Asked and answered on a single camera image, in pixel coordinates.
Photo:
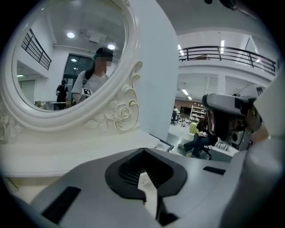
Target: jeans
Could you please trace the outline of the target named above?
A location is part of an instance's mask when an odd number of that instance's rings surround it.
[[[199,143],[195,145],[192,154],[195,157],[198,157],[200,150],[202,150],[204,148],[204,146],[209,146],[211,144],[212,143],[210,142],[210,138],[209,137],[200,137]]]
[[[200,140],[201,140],[201,137],[199,137],[197,134],[195,134],[193,141],[190,141],[190,142],[184,144],[185,151],[187,152],[187,151],[191,150],[193,147],[195,147],[196,145],[198,145]]]

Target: table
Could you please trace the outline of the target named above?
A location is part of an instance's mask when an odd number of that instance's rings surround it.
[[[58,104],[66,104],[66,102],[50,102],[50,104],[53,104],[53,110],[58,110]]]
[[[197,124],[192,122],[190,124],[189,132],[192,134],[195,134],[196,133],[196,127],[197,127]]]

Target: floor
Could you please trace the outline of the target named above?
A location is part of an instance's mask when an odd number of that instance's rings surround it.
[[[185,150],[178,148],[179,143],[187,143],[193,139],[193,134],[189,133],[189,126],[181,127],[179,124],[176,126],[170,125],[168,136],[166,142],[170,143],[174,146],[174,148],[170,151],[170,153],[185,156],[187,153]],[[212,160],[214,161],[222,161],[222,162],[230,162],[232,160],[233,155],[237,152],[236,149],[229,147],[226,151],[224,145],[221,145],[220,148],[209,146],[210,154],[212,155]],[[200,154],[200,159],[207,159],[209,156],[202,151]]]

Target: white column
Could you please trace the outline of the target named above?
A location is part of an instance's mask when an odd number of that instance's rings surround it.
[[[226,76],[225,75],[219,75],[218,76],[218,94],[225,94],[226,93]]]

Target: person sitting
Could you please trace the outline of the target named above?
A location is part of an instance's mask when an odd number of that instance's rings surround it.
[[[196,127],[196,134],[194,135],[193,141],[185,144],[180,143],[178,145],[179,148],[184,148],[186,152],[194,148],[192,153],[186,154],[187,157],[199,157],[199,152],[204,146],[212,145],[218,141],[216,136],[209,133],[208,128],[208,116],[205,115],[204,119],[202,119]]]

